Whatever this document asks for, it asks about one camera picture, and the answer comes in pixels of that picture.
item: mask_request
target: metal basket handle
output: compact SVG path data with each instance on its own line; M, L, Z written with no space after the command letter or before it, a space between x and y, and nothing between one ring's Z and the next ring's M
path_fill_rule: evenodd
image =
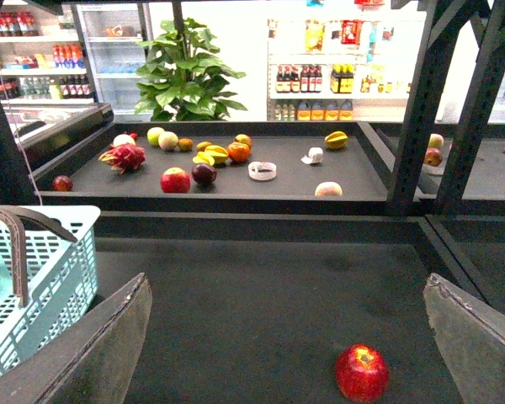
M22 219L41 227L43 230L51 231L69 242L77 242L77 238L40 212L18 206L0 205L0 221L8 227L11 236L13 294L19 298L19 305L26 307L29 302L28 271L26 268L26 234Z

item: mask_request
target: white roll of tape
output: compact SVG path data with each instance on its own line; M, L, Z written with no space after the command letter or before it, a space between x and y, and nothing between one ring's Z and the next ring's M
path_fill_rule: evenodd
M311 147L309 154L301 158L301 161L305 164L318 164L322 160L323 150L320 147Z
M277 175L277 166L272 162L252 162L249 164L249 177L257 181L269 181Z

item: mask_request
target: green apple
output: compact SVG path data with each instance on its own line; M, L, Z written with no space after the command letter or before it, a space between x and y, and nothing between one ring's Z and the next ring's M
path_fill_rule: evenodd
M159 136L161 133L164 133L164 129L160 128L158 126L155 126L151 128L148 131L148 143L150 143L152 146L159 147Z
M428 148L431 149L441 149L444 146L444 137L438 135L437 133L433 133L430 135L430 139L428 140Z

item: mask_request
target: glass door refrigerator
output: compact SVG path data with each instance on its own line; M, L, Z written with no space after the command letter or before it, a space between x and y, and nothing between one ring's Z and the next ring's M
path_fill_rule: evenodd
M144 48L137 42L148 39L146 21L150 19L145 4L77 5L77 26L92 76L96 98L108 103L116 121L148 121L149 114L134 114L140 98L135 73L146 60Z

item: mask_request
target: green plant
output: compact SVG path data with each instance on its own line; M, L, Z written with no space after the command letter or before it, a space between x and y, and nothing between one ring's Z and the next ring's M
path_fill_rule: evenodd
M228 109L247 110L228 99L236 93L222 91L229 84L225 77L242 78L215 54L221 50L211 44L215 36L194 19L184 20L183 33L173 21L162 21L163 34L139 42L149 48L146 64L136 73L147 82L137 83L141 99L135 113L152 112L151 120L223 120Z

